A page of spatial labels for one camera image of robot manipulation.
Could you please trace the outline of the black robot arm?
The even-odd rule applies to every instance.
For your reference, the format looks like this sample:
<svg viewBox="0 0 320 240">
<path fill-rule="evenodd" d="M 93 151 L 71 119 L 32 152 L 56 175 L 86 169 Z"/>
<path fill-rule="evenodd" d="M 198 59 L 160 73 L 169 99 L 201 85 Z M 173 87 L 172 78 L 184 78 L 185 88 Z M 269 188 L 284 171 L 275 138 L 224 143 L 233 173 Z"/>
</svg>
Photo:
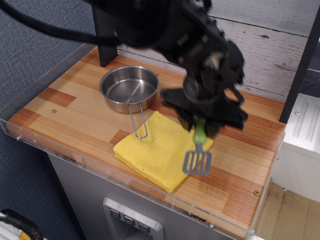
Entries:
<svg viewBox="0 0 320 240">
<path fill-rule="evenodd" d="M 164 104 L 175 109 L 189 130 L 204 124 L 208 136 L 221 126 L 242 129 L 248 114 L 243 96 L 235 89 L 244 78 L 244 58 L 208 16 L 209 0 L 92 0 L 95 8 L 113 16 L 113 34 L 95 36 L 59 28 L 25 15 L 5 1 L 0 8 L 16 21 L 46 35 L 98 46 L 121 44 L 152 49 L 184 68 L 183 87 L 165 89 Z"/>
</svg>

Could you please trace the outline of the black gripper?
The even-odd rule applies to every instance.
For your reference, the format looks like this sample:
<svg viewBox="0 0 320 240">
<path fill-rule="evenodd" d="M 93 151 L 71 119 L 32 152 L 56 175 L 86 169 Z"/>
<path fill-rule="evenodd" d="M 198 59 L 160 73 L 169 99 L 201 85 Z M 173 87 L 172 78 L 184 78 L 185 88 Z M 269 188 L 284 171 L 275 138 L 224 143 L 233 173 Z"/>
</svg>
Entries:
<svg viewBox="0 0 320 240">
<path fill-rule="evenodd" d="M 221 126 L 242 129 L 248 118 L 248 114 L 240 108 L 245 101 L 244 97 L 234 86 L 228 88 L 235 95 L 236 101 L 229 99 L 224 91 L 211 98 L 199 99 L 186 78 L 183 88 L 164 89 L 160 97 L 164 105 L 176 111 L 179 123 L 185 130 L 190 131 L 198 119 L 205 119 L 206 135 L 214 138 Z"/>
</svg>

